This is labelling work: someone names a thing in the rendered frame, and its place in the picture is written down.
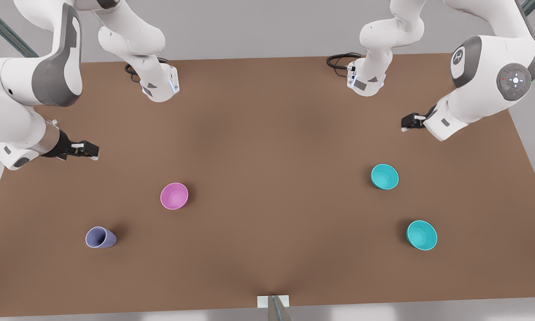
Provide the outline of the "pink bowl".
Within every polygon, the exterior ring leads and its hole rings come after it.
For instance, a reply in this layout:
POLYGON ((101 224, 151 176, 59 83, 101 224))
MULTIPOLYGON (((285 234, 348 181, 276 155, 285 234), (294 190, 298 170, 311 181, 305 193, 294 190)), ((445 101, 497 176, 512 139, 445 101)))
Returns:
POLYGON ((186 185, 174 182, 163 187, 160 193, 160 202, 168 210, 177 210, 187 203, 188 197, 186 185))

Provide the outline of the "small teal bowl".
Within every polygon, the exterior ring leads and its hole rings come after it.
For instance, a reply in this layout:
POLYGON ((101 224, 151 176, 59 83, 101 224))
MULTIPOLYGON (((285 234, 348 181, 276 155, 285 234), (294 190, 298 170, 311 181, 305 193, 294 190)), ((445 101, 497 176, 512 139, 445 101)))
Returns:
POLYGON ((396 169, 388 164, 378 164, 371 171, 371 183, 378 189, 390 190, 399 183, 396 169))

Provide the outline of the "lavender blue cup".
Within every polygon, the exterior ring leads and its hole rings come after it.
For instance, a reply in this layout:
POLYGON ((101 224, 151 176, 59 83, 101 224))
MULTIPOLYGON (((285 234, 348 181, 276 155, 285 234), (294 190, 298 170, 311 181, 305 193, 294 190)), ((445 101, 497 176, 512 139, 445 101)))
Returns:
POLYGON ((117 243, 117 236, 104 227, 93 227, 87 232, 85 240, 90 248, 108 248, 117 243))

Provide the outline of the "large teal bowl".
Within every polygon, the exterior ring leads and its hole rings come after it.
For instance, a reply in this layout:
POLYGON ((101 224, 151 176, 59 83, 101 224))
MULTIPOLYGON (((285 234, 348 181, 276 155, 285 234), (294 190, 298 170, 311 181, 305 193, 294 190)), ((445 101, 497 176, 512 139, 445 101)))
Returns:
POLYGON ((430 223, 426 221, 413 221, 406 229, 406 239, 414 248, 429 251, 437 245, 438 235, 430 223))

